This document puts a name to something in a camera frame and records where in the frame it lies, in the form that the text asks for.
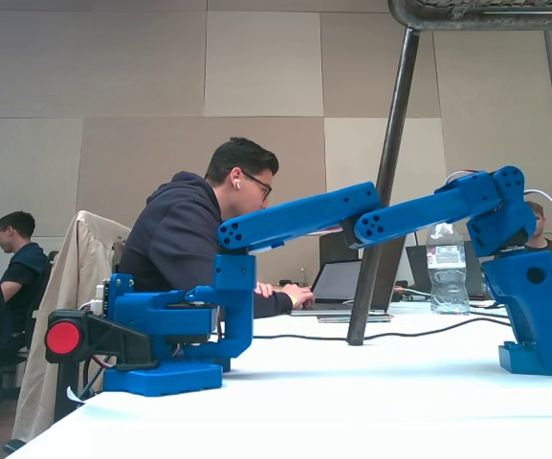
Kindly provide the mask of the hoodie man's right hand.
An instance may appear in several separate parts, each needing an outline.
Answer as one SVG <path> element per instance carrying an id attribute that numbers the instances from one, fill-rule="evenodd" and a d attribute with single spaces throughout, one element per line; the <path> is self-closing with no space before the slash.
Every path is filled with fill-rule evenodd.
<path id="1" fill-rule="evenodd" d="M 315 296 L 309 287 L 300 287 L 297 284 L 287 284 L 281 291 L 290 297 L 293 310 L 301 310 L 315 302 Z"/>

